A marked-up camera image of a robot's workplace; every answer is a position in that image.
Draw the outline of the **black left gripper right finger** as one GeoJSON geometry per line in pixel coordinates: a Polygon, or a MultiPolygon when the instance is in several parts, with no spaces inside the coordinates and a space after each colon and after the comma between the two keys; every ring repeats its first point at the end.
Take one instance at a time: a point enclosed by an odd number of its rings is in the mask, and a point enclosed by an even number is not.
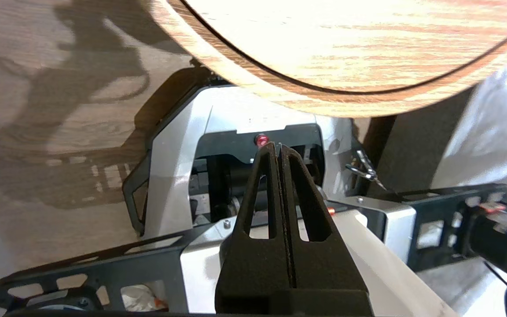
{"type": "Polygon", "coordinates": [[[280,313],[372,316],[369,291],[300,155],[280,147],[288,286],[280,313]]]}

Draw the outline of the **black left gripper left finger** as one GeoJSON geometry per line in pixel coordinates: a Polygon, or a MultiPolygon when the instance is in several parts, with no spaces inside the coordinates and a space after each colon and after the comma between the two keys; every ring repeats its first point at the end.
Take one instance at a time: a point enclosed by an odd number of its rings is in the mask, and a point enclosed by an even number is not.
{"type": "Polygon", "coordinates": [[[273,142],[255,156],[241,209],[225,243],[225,255],[215,289],[215,311],[223,314],[263,315],[270,297],[290,287],[290,231],[283,203],[279,156],[273,142]],[[250,236],[261,177],[268,198],[267,239],[250,236]]]}

